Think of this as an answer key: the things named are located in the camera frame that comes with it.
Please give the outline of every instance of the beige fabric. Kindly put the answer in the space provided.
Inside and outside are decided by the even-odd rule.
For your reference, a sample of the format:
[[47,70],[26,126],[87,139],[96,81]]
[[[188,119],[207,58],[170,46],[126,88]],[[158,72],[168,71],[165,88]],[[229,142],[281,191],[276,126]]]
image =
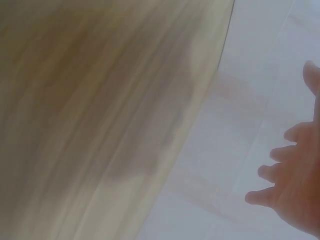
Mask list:
[[232,6],[0,2],[1,239],[135,237],[218,67]]

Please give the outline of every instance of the fingers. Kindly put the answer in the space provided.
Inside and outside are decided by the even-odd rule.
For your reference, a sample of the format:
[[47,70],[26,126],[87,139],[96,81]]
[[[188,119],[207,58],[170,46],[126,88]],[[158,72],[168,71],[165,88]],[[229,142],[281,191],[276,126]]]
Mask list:
[[274,195],[274,187],[269,187],[259,191],[248,192],[245,195],[245,201],[248,204],[272,208],[274,206]]
[[282,163],[276,163],[272,166],[263,165],[258,169],[258,175],[260,178],[269,181],[272,184],[275,184],[278,177],[281,174]]
[[316,95],[320,83],[320,68],[312,61],[307,61],[303,67],[303,79],[311,92]]
[[302,138],[302,136],[312,130],[313,122],[301,122],[297,125],[293,126],[292,128],[288,129],[284,133],[284,139],[297,143],[299,139]]
[[295,146],[285,146],[272,149],[270,152],[270,158],[277,162],[284,163],[293,157],[295,149]]

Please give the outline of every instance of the white surface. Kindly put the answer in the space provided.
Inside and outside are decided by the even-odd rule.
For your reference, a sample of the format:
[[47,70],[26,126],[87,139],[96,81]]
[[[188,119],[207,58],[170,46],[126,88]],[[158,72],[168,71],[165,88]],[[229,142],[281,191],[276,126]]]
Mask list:
[[284,131],[313,119],[302,69],[320,64],[320,3],[290,5],[236,1],[216,82],[137,240],[315,239],[244,202],[269,186],[257,169]]

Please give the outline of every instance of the human hand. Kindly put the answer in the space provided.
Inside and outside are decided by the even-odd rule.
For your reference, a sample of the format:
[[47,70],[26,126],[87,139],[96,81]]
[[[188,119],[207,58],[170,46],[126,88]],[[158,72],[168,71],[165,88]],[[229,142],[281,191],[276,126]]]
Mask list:
[[245,201],[274,209],[293,227],[320,239],[320,68],[307,62],[303,78],[316,95],[313,121],[284,133],[296,145],[273,149],[270,157],[278,163],[258,169],[274,186],[247,193]]

